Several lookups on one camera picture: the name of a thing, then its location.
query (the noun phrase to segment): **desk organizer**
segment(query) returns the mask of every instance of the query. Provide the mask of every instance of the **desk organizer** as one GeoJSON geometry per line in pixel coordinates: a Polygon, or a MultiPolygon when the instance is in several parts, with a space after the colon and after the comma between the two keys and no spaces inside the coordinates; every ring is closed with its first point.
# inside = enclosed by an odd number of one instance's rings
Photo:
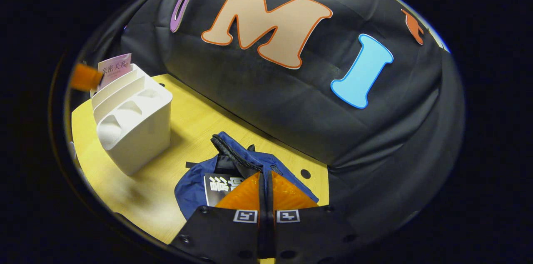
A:
{"type": "Polygon", "coordinates": [[[98,92],[91,91],[97,136],[126,175],[170,145],[172,93],[137,65],[98,92]]]}

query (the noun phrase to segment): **pink card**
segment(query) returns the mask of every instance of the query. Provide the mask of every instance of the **pink card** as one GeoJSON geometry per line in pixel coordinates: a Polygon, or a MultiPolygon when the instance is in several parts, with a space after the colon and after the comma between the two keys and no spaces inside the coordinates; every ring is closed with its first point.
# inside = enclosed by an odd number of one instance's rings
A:
{"type": "Polygon", "coordinates": [[[101,90],[107,86],[110,82],[118,79],[120,76],[131,72],[132,55],[125,54],[107,59],[98,63],[99,72],[103,72],[103,78],[101,84],[97,90],[101,90]]]}

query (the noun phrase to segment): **orange object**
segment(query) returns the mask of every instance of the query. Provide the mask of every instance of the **orange object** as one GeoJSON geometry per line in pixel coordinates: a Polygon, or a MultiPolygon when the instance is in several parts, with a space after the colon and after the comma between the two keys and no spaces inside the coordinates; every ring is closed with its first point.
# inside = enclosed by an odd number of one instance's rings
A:
{"type": "Polygon", "coordinates": [[[221,199],[217,208],[259,211],[259,173],[249,176],[221,199]]]}
{"type": "Polygon", "coordinates": [[[81,91],[91,91],[100,84],[103,73],[97,69],[78,63],[70,79],[70,86],[81,91]]]}
{"type": "Polygon", "coordinates": [[[272,171],[272,178],[274,211],[318,207],[309,196],[285,177],[272,171]]]}
{"type": "MultiPolygon", "coordinates": [[[[297,186],[274,171],[272,171],[272,186],[274,211],[318,207],[297,186]]],[[[255,173],[222,198],[217,207],[259,211],[259,188],[263,190],[263,185],[259,184],[259,173],[255,173]]]]}
{"type": "Polygon", "coordinates": [[[420,33],[424,34],[424,30],[418,25],[418,22],[416,19],[411,16],[411,14],[407,13],[404,9],[401,10],[405,14],[405,24],[407,25],[407,28],[409,29],[409,32],[411,32],[411,35],[415,38],[416,42],[418,42],[421,45],[424,45],[424,40],[420,37],[418,34],[418,31],[420,33]]]}

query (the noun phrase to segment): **letter i cutout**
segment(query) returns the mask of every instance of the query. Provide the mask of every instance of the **letter i cutout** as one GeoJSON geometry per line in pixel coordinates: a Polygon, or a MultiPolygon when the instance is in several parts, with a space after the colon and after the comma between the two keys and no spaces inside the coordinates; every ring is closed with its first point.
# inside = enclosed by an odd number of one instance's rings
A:
{"type": "Polygon", "coordinates": [[[181,5],[181,1],[183,0],[177,0],[174,11],[172,12],[172,17],[170,17],[170,31],[172,31],[172,33],[175,33],[179,28],[181,20],[183,19],[183,13],[185,13],[185,9],[189,4],[189,0],[185,0],[183,5],[181,5]]]}
{"type": "Polygon", "coordinates": [[[367,94],[381,69],[392,63],[392,53],[373,37],[361,34],[361,51],[342,80],[333,80],[331,90],[348,104],[363,109],[368,105],[367,94]]]}

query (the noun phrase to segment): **tan letter m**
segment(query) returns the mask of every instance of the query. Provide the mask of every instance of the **tan letter m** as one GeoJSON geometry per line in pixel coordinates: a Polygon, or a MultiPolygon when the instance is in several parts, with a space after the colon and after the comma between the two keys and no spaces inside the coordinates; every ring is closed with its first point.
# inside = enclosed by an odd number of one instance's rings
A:
{"type": "Polygon", "coordinates": [[[272,11],[267,10],[266,0],[226,0],[211,29],[202,33],[202,39],[217,45],[230,44],[233,37],[229,29],[236,19],[239,45],[246,49],[275,29],[257,52],[268,61],[298,69],[299,55],[314,27],[332,15],[328,7],[314,0],[291,0],[272,11]]]}

